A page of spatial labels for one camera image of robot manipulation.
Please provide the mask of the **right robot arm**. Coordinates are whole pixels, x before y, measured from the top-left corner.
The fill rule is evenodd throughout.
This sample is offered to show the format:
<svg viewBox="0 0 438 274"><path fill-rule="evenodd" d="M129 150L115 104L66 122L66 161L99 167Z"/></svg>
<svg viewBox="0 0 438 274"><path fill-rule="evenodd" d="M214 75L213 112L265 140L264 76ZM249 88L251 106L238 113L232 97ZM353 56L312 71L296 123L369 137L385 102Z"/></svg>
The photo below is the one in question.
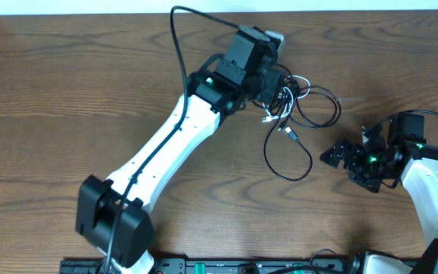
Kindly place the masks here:
<svg viewBox="0 0 438 274"><path fill-rule="evenodd" d="M362 142L339 140L320 155L325 164L342 166L351 182L378 193L392 181L408 192L421 224L427 249L414 266L385 253L365 251L350 258L347 273L438 273L438 147L424 138L426 110L406 110L386 117L387 137L382 123L365 128Z"/></svg>

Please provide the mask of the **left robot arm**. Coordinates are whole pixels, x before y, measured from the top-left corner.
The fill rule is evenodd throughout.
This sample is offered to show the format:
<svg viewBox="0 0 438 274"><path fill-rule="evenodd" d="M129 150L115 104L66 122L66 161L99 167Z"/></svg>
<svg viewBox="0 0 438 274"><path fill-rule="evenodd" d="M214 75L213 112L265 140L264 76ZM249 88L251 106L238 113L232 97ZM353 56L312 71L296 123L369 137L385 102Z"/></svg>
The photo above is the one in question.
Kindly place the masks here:
<svg viewBox="0 0 438 274"><path fill-rule="evenodd" d="M105 254L101 273L148 273L154 258L150 214L185 159L251 100L278 101L284 72L274 65L284 35L240 26L225 54L216 53L186 80L166 122L105 180L90 175L78 191L76 231Z"/></svg>

